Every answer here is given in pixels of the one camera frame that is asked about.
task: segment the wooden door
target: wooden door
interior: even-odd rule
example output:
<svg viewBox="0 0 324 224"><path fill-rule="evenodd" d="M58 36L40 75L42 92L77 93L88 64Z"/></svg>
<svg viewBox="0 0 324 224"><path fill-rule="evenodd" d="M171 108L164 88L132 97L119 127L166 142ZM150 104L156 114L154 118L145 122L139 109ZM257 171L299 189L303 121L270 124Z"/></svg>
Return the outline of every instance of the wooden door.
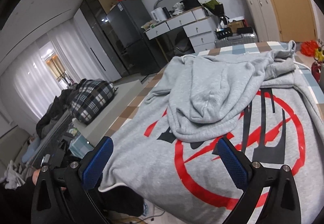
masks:
<svg viewBox="0 0 324 224"><path fill-rule="evenodd" d="M283 42L317 39L316 23L310 0L271 0Z"/></svg>

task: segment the silver bolt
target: silver bolt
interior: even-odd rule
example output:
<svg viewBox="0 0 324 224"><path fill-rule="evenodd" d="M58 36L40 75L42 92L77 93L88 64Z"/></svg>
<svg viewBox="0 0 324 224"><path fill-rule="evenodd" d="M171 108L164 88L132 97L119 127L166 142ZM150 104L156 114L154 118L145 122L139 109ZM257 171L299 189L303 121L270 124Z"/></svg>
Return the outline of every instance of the silver bolt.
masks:
<svg viewBox="0 0 324 224"><path fill-rule="evenodd" d="M72 167L72 168L76 168L76 167L78 167L78 165L79 165L78 162L72 162L72 163L70 164L70 167Z"/></svg>
<svg viewBox="0 0 324 224"><path fill-rule="evenodd" d="M254 168L259 168L261 166L261 164L259 162L257 162L257 161L254 161L254 162L252 162L252 166Z"/></svg>
<svg viewBox="0 0 324 224"><path fill-rule="evenodd" d="M41 170L42 172L46 172L48 170L48 166L43 166Z"/></svg>
<svg viewBox="0 0 324 224"><path fill-rule="evenodd" d="M289 172L289 171L290 171L290 167L287 166L287 165L283 165L282 168L283 168L283 170L285 170L286 172Z"/></svg>

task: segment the white suitcase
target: white suitcase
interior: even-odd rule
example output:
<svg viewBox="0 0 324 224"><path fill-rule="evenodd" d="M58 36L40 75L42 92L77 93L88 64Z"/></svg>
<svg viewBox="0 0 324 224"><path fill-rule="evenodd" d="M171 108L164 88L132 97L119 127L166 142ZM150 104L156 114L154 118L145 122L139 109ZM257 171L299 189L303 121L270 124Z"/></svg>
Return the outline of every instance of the white suitcase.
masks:
<svg viewBox="0 0 324 224"><path fill-rule="evenodd" d="M259 42L280 41L279 28L270 0L246 0Z"/></svg>

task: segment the blue gripper pad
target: blue gripper pad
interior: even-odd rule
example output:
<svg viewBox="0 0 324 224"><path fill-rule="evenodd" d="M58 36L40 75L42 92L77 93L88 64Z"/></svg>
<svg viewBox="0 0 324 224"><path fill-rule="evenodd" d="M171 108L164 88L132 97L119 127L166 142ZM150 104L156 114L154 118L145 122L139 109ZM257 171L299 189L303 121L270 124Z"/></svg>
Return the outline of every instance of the blue gripper pad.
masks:
<svg viewBox="0 0 324 224"><path fill-rule="evenodd" d="M93 151L88 152L82 159L79 176L85 190L93 189L103 172L114 150L110 137L104 137Z"/></svg>
<svg viewBox="0 0 324 224"><path fill-rule="evenodd" d="M217 151L236 188L246 190L248 185L247 172L223 138L217 143Z"/></svg>

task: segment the refrigerator label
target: refrigerator label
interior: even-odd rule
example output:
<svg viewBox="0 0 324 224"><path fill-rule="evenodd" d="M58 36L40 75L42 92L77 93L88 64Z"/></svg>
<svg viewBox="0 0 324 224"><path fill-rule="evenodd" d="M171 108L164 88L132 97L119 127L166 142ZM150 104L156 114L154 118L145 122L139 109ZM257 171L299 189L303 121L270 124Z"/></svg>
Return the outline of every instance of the refrigerator label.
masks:
<svg viewBox="0 0 324 224"><path fill-rule="evenodd" d="M119 7L119 10L120 11L123 11L124 10L124 8L122 7L121 3L118 3L117 6Z"/></svg>

